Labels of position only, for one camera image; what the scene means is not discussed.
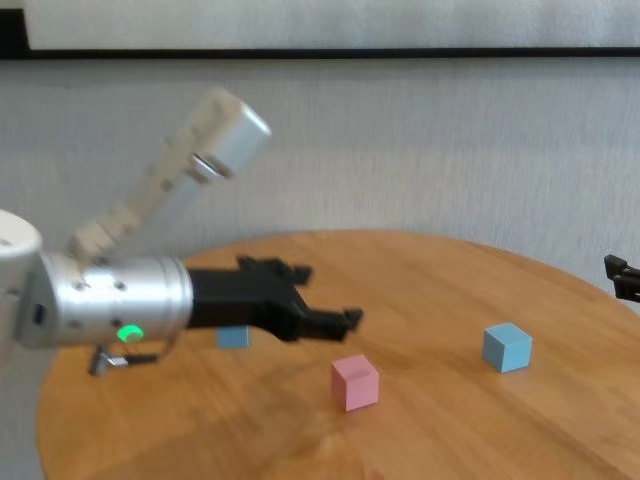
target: blue cube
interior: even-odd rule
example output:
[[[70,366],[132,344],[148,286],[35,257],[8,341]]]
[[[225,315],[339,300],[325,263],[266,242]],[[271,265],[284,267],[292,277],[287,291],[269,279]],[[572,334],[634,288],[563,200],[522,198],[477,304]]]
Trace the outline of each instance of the blue cube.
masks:
[[[249,346],[249,326],[218,327],[216,331],[218,348],[246,348]]]
[[[533,339],[513,323],[484,330],[482,356],[500,373],[529,366]]]

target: textured wall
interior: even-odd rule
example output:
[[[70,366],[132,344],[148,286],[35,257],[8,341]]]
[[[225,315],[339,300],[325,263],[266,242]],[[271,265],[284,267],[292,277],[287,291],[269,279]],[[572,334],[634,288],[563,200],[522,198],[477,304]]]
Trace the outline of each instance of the textured wall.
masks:
[[[605,254],[640,263],[638,78],[640,63],[624,59],[3,63],[0,206],[61,247],[220,83],[270,122],[271,148],[147,251],[411,229],[505,247],[609,289]],[[20,358],[0,376],[3,480],[38,469],[30,429],[48,355]]]
[[[29,42],[38,49],[640,44],[640,6],[634,0],[24,0],[24,4]]]

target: wood grain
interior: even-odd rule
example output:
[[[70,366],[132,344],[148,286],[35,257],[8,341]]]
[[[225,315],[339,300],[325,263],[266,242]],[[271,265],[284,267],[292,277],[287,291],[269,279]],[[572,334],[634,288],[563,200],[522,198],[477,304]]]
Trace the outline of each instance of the wood grain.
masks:
[[[189,332],[157,366],[89,377],[61,351],[42,389],[48,480],[640,479],[640,322],[603,291],[488,246],[350,231],[263,238],[196,256],[309,263],[318,308],[360,306],[344,344],[217,350]],[[528,369],[481,358],[485,327],[533,336]],[[380,403],[343,413],[330,362],[364,353]]]

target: green led light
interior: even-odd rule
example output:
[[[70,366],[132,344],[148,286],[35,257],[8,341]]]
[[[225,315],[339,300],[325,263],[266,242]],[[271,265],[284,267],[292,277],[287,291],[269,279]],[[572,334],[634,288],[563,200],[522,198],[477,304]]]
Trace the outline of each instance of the green led light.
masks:
[[[144,337],[142,329],[136,325],[125,325],[118,330],[118,338],[124,343],[135,342]]]

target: black object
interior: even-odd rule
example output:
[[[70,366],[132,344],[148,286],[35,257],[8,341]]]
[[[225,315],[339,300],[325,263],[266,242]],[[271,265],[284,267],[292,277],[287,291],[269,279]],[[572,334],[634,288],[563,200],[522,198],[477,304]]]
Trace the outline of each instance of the black object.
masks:
[[[125,355],[124,359],[127,361],[127,365],[146,365],[148,363],[156,363],[158,360],[160,360],[160,355],[152,353],[137,353]]]
[[[238,257],[238,269],[189,269],[194,290],[187,328],[251,325],[284,342],[300,338],[342,341],[358,327],[361,309],[329,312],[309,308],[296,285],[306,285],[309,266],[278,258]]]
[[[0,9],[0,58],[24,58],[28,52],[24,12],[19,8]]]
[[[607,278],[613,281],[616,298],[640,303],[640,270],[615,255],[604,257]]]
[[[0,49],[0,60],[368,60],[431,58],[606,58],[640,57],[640,47],[463,47],[463,48],[247,48],[247,49]]]

